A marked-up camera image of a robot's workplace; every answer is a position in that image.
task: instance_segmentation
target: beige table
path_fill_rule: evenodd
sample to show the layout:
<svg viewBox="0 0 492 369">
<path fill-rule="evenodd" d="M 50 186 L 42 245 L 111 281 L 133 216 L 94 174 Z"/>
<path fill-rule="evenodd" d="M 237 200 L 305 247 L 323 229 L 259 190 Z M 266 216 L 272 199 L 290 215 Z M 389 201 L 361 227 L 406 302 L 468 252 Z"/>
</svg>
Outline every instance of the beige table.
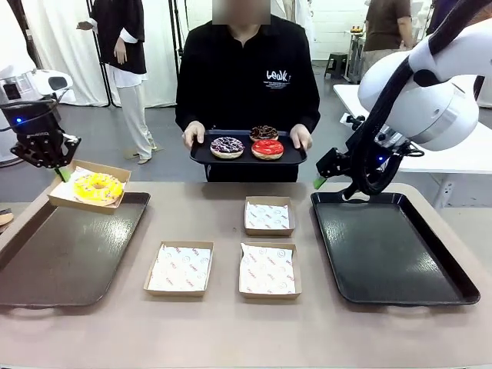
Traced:
<svg viewBox="0 0 492 369">
<path fill-rule="evenodd" d="M 343 184 L 326 184 L 339 191 Z M 404 192 L 482 293 L 471 307 L 361 307 L 338 294 L 303 184 L 131 183 L 152 196 L 108 295 L 94 307 L 0 311 L 0 362 L 36 367 L 456 367 L 492 363 L 492 279 L 413 188 Z M 291 196 L 303 293 L 251 303 L 238 293 L 244 197 Z M 0 248 L 46 201 L 0 236 Z M 162 240 L 215 242 L 203 301 L 153 298 L 145 275 Z"/>
</svg>

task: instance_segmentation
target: black sweatshirt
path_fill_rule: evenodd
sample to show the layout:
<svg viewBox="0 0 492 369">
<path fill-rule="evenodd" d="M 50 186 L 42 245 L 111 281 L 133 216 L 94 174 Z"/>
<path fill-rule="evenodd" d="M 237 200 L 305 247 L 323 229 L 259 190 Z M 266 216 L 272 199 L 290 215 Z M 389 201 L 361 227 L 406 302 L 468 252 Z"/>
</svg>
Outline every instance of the black sweatshirt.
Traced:
<svg viewBox="0 0 492 369">
<path fill-rule="evenodd" d="M 144 7 L 141 0 L 95 0 L 91 18 L 98 23 L 98 40 L 102 61 L 137 75 L 147 73 L 145 67 Z M 136 38 L 136 44 L 125 43 L 128 61 L 118 64 L 116 41 L 122 29 Z"/>
<path fill-rule="evenodd" d="M 190 32 L 178 78 L 176 122 L 206 129 L 270 125 L 312 132 L 320 97 L 304 29 L 271 16 L 244 47 L 226 25 L 211 22 Z"/>
</svg>

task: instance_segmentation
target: glazed donut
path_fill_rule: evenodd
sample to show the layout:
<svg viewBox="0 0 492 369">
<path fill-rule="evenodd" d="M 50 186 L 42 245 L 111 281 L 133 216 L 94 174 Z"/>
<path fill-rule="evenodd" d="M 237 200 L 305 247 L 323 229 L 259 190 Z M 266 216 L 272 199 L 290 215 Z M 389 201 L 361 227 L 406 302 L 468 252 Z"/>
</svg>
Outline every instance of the glazed donut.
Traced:
<svg viewBox="0 0 492 369">
<path fill-rule="evenodd" d="M 220 159 L 236 159 L 243 155 L 244 145 L 236 138 L 220 137 L 213 140 L 210 151 Z"/>
<path fill-rule="evenodd" d="M 108 206 L 123 193 L 123 185 L 112 175 L 94 173 L 78 178 L 74 184 L 75 198 L 84 204 Z"/>
<path fill-rule="evenodd" d="M 258 159 L 277 160 L 284 154 L 284 146 L 275 140 L 261 140 L 253 144 L 251 152 Z"/>
<path fill-rule="evenodd" d="M 278 132 L 268 125 L 261 125 L 251 129 L 249 138 L 254 142 L 260 140 L 278 140 Z"/>
</svg>

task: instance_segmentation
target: stool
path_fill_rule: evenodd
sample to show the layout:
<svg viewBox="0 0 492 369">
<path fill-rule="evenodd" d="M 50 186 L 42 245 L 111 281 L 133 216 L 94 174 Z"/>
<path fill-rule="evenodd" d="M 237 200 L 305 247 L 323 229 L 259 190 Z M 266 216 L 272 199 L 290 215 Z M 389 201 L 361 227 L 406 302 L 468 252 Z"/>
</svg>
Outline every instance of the stool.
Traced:
<svg viewBox="0 0 492 369">
<path fill-rule="evenodd" d="M 328 63 L 326 64 L 326 71 L 324 71 L 324 77 L 326 74 L 330 74 L 332 78 L 343 78 L 345 68 L 347 67 L 348 55 L 343 52 L 333 52 L 330 54 Z"/>
</svg>

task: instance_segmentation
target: gray floor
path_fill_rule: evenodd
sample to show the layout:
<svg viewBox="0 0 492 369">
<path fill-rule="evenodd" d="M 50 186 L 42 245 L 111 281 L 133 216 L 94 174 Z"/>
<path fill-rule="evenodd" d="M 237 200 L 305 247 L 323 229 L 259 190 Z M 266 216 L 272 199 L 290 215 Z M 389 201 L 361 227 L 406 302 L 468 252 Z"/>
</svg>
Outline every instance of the gray floor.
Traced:
<svg viewBox="0 0 492 369">
<path fill-rule="evenodd" d="M 333 84 L 342 81 L 323 79 L 323 69 L 315 68 L 321 93 L 321 121 L 314 132 L 314 146 L 309 159 L 301 166 L 299 181 L 312 182 L 316 178 L 316 161 L 330 148 L 343 148 L 351 131 L 339 123 L 345 113 L 344 106 L 333 91 Z M 147 109 L 147 123 L 156 141 L 164 151 L 155 154 L 148 164 L 140 166 L 135 161 L 123 158 L 123 151 L 130 147 L 121 110 L 117 108 L 79 108 L 61 106 L 62 127 L 72 135 L 82 137 L 76 157 L 132 170 L 133 181 L 204 181 L 204 171 L 189 159 L 189 153 L 181 141 L 181 131 L 174 123 L 173 108 Z M 492 126 L 492 111 L 482 111 L 481 121 Z M 37 169 L 22 163 L 9 168 L 0 168 L 0 202 L 32 201 L 52 181 L 53 172 Z M 427 174 L 402 173 L 396 181 L 416 187 L 429 201 L 438 189 L 438 177 Z M 492 195 L 489 176 L 474 176 L 460 183 L 452 198 L 456 206 L 491 205 Z M 347 181 L 334 178 L 333 181 Z"/>
</svg>

